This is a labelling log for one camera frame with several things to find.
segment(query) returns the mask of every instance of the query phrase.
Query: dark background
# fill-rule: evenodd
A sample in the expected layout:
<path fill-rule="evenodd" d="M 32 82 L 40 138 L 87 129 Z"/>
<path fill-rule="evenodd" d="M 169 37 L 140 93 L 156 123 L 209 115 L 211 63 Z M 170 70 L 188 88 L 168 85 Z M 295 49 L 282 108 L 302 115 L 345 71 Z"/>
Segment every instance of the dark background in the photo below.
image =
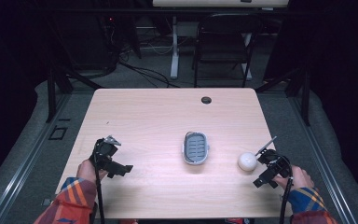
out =
<path fill-rule="evenodd" d="M 333 3 L 297 2 L 302 4 L 295 2 L 294 9 L 308 10 Z M 314 32 L 323 29 L 326 44 L 310 69 L 311 89 L 321 98 L 341 145 L 342 160 L 358 181 L 358 1 L 341 2 L 313 25 L 296 20 L 283 23 L 266 78 L 297 67 L 310 50 Z M 47 79 L 50 56 L 68 66 L 73 63 L 39 19 L 22 13 L 16 1 L 0 0 L 0 165 L 32 115 L 37 99 L 34 87 Z"/>

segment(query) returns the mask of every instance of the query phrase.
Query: plaid sleeve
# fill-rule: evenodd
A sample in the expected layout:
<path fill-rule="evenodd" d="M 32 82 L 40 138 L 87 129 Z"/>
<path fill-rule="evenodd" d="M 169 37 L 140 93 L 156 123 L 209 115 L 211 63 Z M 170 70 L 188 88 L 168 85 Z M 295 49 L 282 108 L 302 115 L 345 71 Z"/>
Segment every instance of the plaid sleeve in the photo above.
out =
<path fill-rule="evenodd" d="M 292 224 L 337 224 L 316 188 L 294 189 L 289 194 L 288 202 L 293 210 Z"/>
<path fill-rule="evenodd" d="M 306 211 L 327 211 L 316 188 L 293 189 L 288 198 L 293 214 Z"/>
<path fill-rule="evenodd" d="M 69 177 L 54 202 L 34 223 L 89 223 L 96 194 L 94 183 Z"/>

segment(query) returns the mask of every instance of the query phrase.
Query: soap dish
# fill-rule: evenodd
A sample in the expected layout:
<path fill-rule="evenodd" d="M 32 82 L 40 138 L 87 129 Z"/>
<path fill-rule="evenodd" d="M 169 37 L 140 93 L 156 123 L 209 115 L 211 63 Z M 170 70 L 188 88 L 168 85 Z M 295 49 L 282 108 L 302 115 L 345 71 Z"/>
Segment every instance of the soap dish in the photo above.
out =
<path fill-rule="evenodd" d="M 183 158 L 191 165 L 200 165 L 208 156 L 209 146 L 203 133 L 189 132 L 183 145 Z"/>

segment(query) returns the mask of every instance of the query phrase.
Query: desk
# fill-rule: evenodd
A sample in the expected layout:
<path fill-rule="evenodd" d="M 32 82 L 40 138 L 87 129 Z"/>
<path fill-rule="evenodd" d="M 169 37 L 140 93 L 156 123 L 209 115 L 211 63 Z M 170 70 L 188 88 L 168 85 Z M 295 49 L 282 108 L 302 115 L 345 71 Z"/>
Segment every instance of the desk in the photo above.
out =
<path fill-rule="evenodd" d="M 154 7 L 287 7 L 289 0 L 252 0 L 250 3 L 241 2 L 241 0 L 153 0 Z M 172 19 L 172 65 L 171 78 L 178 78 L 179 49 L 177 48 L 177 20 Z"/>
<path fill-rule="evenodd" d="M 204 104 L 204 96 L 212 102 Z M 183 159 L 187 132 L 207 136 L 202 165 Z M 279 216 L 283 190 L 253 184 L 267 167 L 244 172 L 237 165 L 241 153 L 256 153 L 271 138 L 252 89 L 97 90 L 57 192 L 109 134 L 122 144 L 113 160 L 133 169 L 102 181 L 106 218 Z"/>

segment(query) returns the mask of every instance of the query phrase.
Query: chair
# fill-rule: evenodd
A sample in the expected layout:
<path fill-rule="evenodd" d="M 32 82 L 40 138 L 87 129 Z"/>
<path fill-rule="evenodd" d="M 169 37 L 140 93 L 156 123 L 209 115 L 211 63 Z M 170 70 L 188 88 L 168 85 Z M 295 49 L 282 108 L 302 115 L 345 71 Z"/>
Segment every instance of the chair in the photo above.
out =
<path fill-rule="evenodd" d="M 245 87 L 253 47 L 263 22 L 256 15 L 230 13 L 213 14 L 203 18 L 197 29 L 192 68 L 197 87 L 198 63 L 246 63 L 242 86 Z M 251 34 L 248 44 L 243 35 Z"/>

